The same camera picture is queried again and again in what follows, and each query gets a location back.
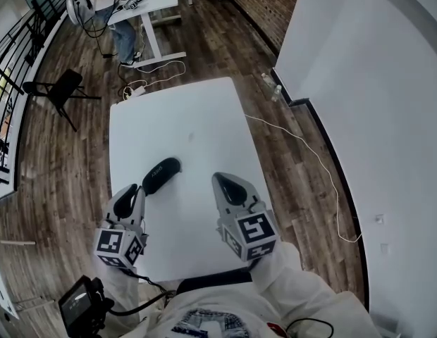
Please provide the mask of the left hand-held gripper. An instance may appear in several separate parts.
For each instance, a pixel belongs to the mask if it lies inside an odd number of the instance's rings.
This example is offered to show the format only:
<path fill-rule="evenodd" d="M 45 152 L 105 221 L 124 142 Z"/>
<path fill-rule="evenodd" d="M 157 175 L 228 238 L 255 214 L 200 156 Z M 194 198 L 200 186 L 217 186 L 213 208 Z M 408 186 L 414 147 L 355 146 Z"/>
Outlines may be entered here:
<path fill-rule="evenodd" d="M 147 245 L 144 225 L 145 192 L 137 184 L 122 188 L 107 203 L 95 231 L 94 255 L 105 265 L 132 270 Z"/>

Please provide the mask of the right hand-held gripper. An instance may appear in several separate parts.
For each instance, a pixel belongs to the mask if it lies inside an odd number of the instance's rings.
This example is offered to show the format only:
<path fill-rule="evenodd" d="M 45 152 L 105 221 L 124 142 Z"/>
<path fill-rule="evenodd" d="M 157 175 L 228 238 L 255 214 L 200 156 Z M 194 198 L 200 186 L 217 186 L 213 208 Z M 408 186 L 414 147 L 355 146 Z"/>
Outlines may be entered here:
<path fill-rule="evenodd" d="M 279 242 L 273 211 L 248 181 L 229 173 L 214 173 L 211 179 L 219 212 L 217 231 L 244 262 L 272 254 Z"/>

